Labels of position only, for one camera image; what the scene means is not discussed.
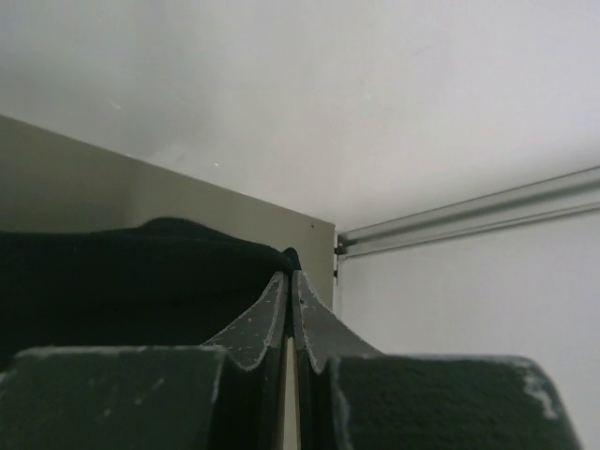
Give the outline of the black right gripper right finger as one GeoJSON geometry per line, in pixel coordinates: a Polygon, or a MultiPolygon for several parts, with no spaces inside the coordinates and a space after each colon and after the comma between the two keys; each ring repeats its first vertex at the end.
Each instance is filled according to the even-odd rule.
{"type": "Polygon", "coordinates": [[[552,380],[503,355],[390,355],[293,274],[299,440],[305,449],[578,449],[552,380]]]}

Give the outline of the black t shirt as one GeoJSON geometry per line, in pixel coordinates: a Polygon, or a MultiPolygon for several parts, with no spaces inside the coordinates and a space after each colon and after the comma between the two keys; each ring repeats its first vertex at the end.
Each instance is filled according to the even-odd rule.
{"type": "Polygon", "coordinates": [[[301,267],[277,250],[160,217],[96,232],[3,232],[1,362],[45,346],[201,344],[301,267]]]}

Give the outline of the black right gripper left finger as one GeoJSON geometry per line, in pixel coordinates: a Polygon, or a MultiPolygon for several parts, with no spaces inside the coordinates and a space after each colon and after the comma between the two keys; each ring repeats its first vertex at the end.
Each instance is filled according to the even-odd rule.
{"type": "Polygon", "coordinates": [[[40,347],[1,376],[5,449],[278,449],[287,278],[202,345],[40,347]]]}

